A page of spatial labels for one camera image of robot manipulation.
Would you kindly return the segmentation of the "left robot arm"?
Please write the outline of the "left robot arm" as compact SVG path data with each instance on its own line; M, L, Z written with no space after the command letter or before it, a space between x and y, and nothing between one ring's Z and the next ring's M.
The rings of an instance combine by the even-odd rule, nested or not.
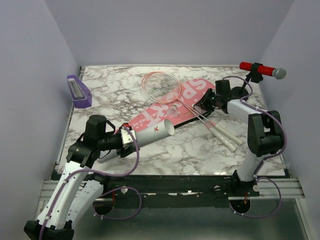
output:
M132 127L124 123L119 130L102 115L92 115L86 122L85 131L68 149L67 162L50 200L35 220L29 220L24 232L31 240L71 240L75 231L75 218L81 213L70 208L77 191L101 152L120 150L126 144L125 131L129 141L138 146Z

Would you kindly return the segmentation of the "white shuttlecock tube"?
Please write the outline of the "white shuttlecock tube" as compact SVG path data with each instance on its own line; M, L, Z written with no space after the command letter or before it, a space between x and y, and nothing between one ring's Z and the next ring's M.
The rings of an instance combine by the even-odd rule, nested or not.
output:
M147 127L141 131L135 131L136 142L138 150L142 147L162 140L164 138L173 136L175 134L175 128L173 123L169 119L165 119L153 126ZM98 159L98 163L104 163L111 159Z

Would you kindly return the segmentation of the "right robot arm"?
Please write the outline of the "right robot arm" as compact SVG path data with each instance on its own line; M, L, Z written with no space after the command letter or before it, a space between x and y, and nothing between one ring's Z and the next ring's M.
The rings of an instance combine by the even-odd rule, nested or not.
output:
M235 171L238 179L230 183L230 191L241 196L248 190L247 182L257 178L265 161L283 153L287 146L287 135L278 111L265 111L246 102L253 94L248 82L242 86L230 87L228 79L217 80L215 89L209 88L195 103L196 110L213 112L214 109L232 115L247 124L247 145L249 152Z

